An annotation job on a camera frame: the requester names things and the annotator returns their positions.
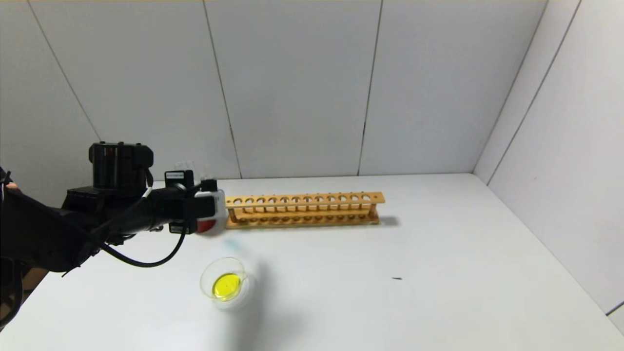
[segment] test tube rack peg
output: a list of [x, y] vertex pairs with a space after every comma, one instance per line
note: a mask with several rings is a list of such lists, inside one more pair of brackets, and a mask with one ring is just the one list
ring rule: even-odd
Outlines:
[[227, 196], [227, 229], [379, 224], [381, 192]]

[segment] white wall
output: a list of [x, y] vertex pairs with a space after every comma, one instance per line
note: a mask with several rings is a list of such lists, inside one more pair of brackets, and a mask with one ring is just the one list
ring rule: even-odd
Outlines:
[[489, 183], [546, 76], [580, 0], [549, 1], [474, 174]]
[[386, 1], [360, 174], [472, 172], [545, 1]]
[[32, 6], [102, 140], [148, 145], [156, 179], [185, 160], [240, 177], [201, 1]]
[[25, 1], [0, 1], [0, 163], [30, 196], [60, 207], [91, 184], [98, 138]]
[[624, 334], [624, 307], [620, 307], [614, 313], [609, 315], [609, 319], [615, 324], [618, 329]]
[[207, 1], [243, 177], [354, 176], [375, 1]]
[[[381, 0], [31, 4], [52, 51], [32, 38], [20, 50], [53, 52], [82, 122], [150, 146], [157, 179], [187, 160], [220, 178], [471, 171], [544, 6], [386, 1], [363, 145]], [[4, 75], [23, 80], [20, 99], [63, 94]]]
[[490, 188], [603, 311], [624, 300], [624, 2], [583, 1]]

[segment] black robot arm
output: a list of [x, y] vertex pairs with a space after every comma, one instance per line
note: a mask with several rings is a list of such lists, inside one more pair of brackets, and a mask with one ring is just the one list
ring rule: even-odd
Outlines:
[[[175, 255], [185, 234], [197, 231], [198, 219], [215, 216], [215, 196], [195, 197], [198, 191], [217, 194], [215, 180], [194, 185], [192, 171], [171, 171], [165, 173], [165, 188], [152, 190], [149, 167], [154, 154], [147, 146], [101, 142], [89, 148], [89, 160], [93, 186], [69, 189], [60, 209], [9, 187], [11, 173], [0, 168], [0, 285], [3, 296], [12, 285], [15, 297], [14, 307], [0, 327], [19, 310], [23, 268], [68, 272], [100, 250], [131, 265], [155, 267]], [[179, 233], [180, 240], [171, 254], [158, 262], [138, 262], [111, 247], [138, 232], [162, 230], [164, 224], [169, 224], [172, 233]]]

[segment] white table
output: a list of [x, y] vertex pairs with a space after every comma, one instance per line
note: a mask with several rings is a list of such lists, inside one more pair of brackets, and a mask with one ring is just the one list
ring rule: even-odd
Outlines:
[[[152, 269], [102, 252], [63, 279], [49, 274], [0, 333], [0, 349], [624, 350], [622, 334], [473, 175], [220, 187], [228, 195], [383, 191], [387, 203], [378, 206], [379, 226], [191, 235]], [[120, 250], [157, 260], [177, 239], [144, 233]], [[228, 240], [267, 266], [259, 302], [235, 318], [215, 310], [198, 286]]]

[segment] small label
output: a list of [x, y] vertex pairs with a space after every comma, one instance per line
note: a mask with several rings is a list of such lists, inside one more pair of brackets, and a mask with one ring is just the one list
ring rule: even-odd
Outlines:
[[184, 172], [166, 173], [167, 179], [184, 179]]

